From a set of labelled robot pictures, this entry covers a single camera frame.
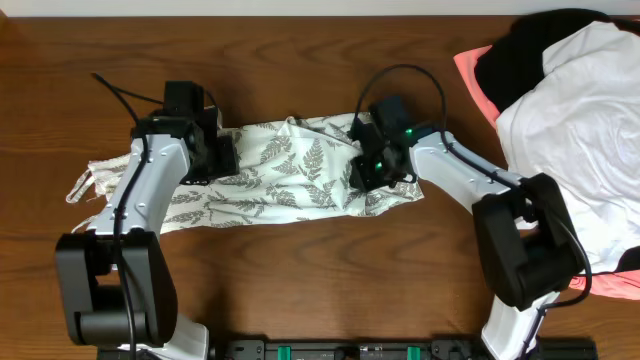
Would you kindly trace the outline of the white garment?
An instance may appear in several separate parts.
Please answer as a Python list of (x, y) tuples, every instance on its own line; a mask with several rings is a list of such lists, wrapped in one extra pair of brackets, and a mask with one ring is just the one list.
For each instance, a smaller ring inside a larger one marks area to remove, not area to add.
[(504, 110), (511, 171), (559, 185), (596, 273), (639, 245), (639, 38), (592, 22), (543, 52), (544, 78)]

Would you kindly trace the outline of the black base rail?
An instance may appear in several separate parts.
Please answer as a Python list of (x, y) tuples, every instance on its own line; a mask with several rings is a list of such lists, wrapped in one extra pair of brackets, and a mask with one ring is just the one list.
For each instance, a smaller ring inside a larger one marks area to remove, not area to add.
[[(238, 340), (203, 356), (216, 360), (479, 360), (492, 356), (481, 342), (437, 339), (428, 342), (330, 343)], [(532, 360), (598, 360), (589, 339), (540, 340), (526, 357)]]

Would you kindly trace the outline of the white fern print cloth bag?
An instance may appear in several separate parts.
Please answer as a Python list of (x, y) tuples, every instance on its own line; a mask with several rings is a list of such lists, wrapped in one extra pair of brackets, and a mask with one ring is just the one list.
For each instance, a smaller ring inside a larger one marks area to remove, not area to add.
[(153, 134), (146, 142), (149, 161), (126, 205), (125, 224), (157, 234), (199, 226), (286, 224), (376, 216), (422, 199), (414, 183), (370, 192), (350, 186), (350, 162), (361, 153), (347, 136), (352, 122), (352, 114), (341, 114), (228, 129), (239, 172), (205, 186), (178, 182), (190, 164), (184, 140)]

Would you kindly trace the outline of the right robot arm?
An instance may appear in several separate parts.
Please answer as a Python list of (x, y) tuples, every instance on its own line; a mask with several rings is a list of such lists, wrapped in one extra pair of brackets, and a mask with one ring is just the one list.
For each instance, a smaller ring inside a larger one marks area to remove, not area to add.
[(450, 132), (399, 116), (356, 116), (348, 135), (363, 151), (351, 162), (353, 187), (369, 192), (424, 180), (471, 213), (483, 276), (495, 295), (480, 357), (596, 358), (589, 342), (538, 336), (550, 310), (581, 302), (558, 296), (574, 276), (591, 270), (550, 176), (510, 173), (459, 145)]

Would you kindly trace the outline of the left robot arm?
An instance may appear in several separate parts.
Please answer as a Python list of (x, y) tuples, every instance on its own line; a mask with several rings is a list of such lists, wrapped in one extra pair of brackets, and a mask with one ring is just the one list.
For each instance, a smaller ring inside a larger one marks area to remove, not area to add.
[(178, 311), (159, 237), (175, 190), (234, 175), (221, 112), (161, 109), (131, 131), (129, 161), (116, 190), (85, 231), (55, 248), (71, 341), (101, 359), (206, 359), (209, 331)]

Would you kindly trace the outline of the black garment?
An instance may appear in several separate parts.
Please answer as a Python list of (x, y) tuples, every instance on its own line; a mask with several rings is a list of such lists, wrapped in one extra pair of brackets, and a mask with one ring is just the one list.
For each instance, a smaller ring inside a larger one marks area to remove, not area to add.
[[(495, 127), (504, 110), (543, 80), (544, 50), (592, 22), (612, 23), (639, 38), (638, 26), (629, 21), (594, 11), (563, 9), (517, 20), (506, 36), (479, 57), (474, 76), (479, 90), (498, 110)], [(623, 254), (614, 272), (635, 271), (638, 267), (639, 245)]]

